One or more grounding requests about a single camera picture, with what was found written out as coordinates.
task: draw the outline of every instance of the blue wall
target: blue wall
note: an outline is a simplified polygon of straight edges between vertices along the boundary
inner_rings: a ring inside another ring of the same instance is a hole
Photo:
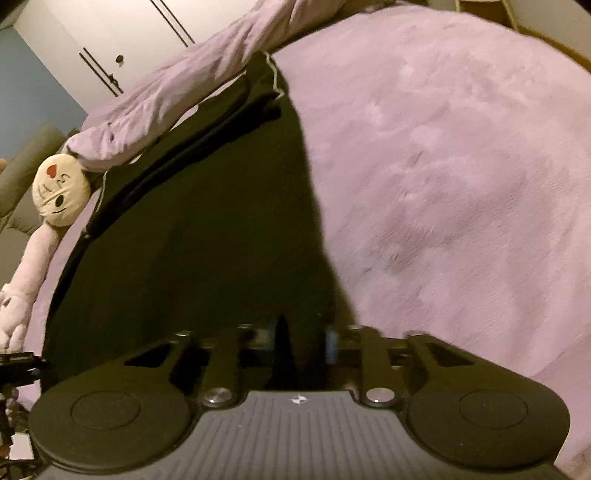
[[[0,158],[10,160],[47,121],[67,134],[85,117],[16,30],[0,30]]]

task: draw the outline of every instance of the gray ribbed panel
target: gray ribbed panel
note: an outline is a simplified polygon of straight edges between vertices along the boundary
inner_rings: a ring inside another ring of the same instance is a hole
[[[347,392],[252,392],[239,407],[206,413],[165,459],[125,475],[84,476],[49,467],[40,480],[558,480],[546,465],[487,475],[446,465],[418,447],[395,414],[357,405]]]

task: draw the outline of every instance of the stuffed animal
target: stuffed animal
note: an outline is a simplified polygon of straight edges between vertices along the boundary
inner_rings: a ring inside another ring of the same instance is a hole
[[[46,159],[33,181],[33,203],[43,224],[31,235],[12,280],[0,290],[0,353],[22,351],[33,303],[67,227],[88,200],[90,183],[71,155]]]

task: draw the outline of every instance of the dark garment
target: dark garment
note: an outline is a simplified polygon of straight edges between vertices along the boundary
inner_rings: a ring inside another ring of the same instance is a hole
[[[109,171],[54,297],[44,390],[180,330],[211,337],[282,314],[313,386],[335,281],[299,120],[274,79],[256,54],[139,162]]]

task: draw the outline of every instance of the red heart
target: red heart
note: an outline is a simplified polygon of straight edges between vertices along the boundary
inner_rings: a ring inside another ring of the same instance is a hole
[[[56,178],[57,175],[57,165],[53,164],[47,167],[47,174],[52,178]]]

